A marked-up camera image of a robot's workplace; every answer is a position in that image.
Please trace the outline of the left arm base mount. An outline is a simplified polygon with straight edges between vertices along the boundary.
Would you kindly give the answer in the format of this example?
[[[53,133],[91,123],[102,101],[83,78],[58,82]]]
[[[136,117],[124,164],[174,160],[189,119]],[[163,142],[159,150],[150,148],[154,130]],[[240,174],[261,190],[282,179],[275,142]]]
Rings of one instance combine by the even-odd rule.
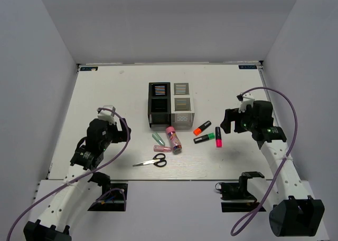
[[[127,205],[128,183],[113,182],[102,188],[99,200],[88,211],[125,212]]]

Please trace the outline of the pink glue stick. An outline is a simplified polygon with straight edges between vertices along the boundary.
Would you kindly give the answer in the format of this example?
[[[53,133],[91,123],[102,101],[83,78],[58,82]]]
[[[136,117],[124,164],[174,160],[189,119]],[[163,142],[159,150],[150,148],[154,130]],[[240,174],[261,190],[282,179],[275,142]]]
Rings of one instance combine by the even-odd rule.
[[[166,128],[166,134],[170,141],[170,146],[174,154],[179,154],[182,151],[182,144],[176,134],[176,130],[173,126]]]

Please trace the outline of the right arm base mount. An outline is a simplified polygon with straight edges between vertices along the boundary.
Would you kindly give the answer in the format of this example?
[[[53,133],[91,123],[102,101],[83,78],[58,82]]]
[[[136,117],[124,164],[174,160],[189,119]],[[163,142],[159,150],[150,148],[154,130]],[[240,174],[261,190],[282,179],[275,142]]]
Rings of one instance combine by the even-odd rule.
[[[223,213],[248,213],[257,208],[259,202],[247,191],[241,191],[238,182],[218,182],[215,190],[221,195]]]

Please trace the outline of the pink highlighter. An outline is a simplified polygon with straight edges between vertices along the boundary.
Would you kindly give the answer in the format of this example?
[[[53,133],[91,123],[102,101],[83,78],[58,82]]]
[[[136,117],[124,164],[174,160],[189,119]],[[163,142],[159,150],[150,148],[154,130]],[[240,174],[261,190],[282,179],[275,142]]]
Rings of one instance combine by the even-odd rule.
[[[215,128],[215,142],[217,148],[222,148],[221,128]]]

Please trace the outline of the orange highlighter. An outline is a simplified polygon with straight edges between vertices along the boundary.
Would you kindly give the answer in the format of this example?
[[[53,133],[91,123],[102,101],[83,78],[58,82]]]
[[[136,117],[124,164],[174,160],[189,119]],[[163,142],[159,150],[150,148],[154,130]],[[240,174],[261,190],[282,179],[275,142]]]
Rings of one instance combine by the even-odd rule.
[[[201,132],[203,132],[206,128],[208,128],[211,125],[211,121],[206,121],[199,127],[197,127],[193,133],[195,136],[198,136]]]

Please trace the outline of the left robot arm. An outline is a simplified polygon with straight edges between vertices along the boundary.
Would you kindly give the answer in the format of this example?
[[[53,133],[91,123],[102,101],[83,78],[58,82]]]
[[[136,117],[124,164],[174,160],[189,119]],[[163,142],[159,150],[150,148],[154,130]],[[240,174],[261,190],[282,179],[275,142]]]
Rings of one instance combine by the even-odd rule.
[[[95,200],[111,194],[110,177],[97,168],[111,143],[128,142],[131,129],[124,118],[120,125],[118,130],[112,118],[90,122],[70,160],[62,189],[51,194],[52,200],[36,221],[26,223],[26,240],[71,240],[76,224]]]

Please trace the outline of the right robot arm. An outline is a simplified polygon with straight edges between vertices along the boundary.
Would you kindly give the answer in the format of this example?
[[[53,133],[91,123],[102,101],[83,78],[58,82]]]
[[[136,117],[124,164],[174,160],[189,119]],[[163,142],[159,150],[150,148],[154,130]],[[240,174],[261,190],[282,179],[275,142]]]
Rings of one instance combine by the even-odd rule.
[[[274,173],[268,182],[260,172],[243,172],[239,185],[224,190],[229,199],[254,198],[269,212],[269,224],[277,237],[315,236],[324,214],[320,199],[304,187],[293,160],[287,156],[287,139],[274,126],[273,106],[268,101],[245,101],[241,107],[227,109],[220,127],[226,134],[234,123],[236,133],[250,132]]]

